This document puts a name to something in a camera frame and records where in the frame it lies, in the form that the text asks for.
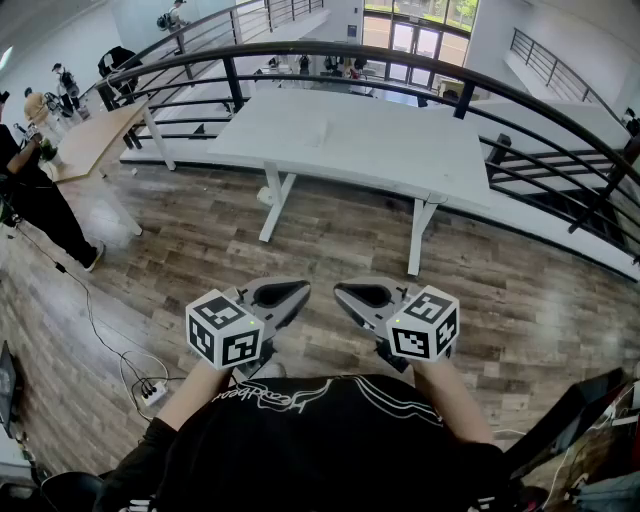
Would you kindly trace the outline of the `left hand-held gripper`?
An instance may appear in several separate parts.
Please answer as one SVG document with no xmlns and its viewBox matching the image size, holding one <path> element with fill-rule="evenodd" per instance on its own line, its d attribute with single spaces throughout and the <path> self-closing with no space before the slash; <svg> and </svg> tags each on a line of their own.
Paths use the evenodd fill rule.
<svg viewBox="0 0 640 512">
<path fill-rule="evenodd" d="M 309 300 L 308 285 L 300 278 L 271 276 L 206 293 L 185 309 L 189 347 L 217 370 L 253 376 L 275 353 L 267 338 L 288 326 Z"/>
</svg>

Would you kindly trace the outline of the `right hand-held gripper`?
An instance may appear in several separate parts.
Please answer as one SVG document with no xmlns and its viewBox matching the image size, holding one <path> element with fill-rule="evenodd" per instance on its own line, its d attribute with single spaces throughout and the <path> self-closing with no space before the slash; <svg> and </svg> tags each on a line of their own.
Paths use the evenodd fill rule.
<svg viewBox="0 0 640 512">
<path fill-rule="evenodd" d="M 460 334 L 460 302 L 433 286 L 414 295 L 388 277 L 365 276 L 334 286 L 337 303 L 360 327 L 376 329 L 377 355 L 403 373 L 411 362 L 449 359 Z M 387 295 L 401 298 L 387 306 Z"/>
</svg>

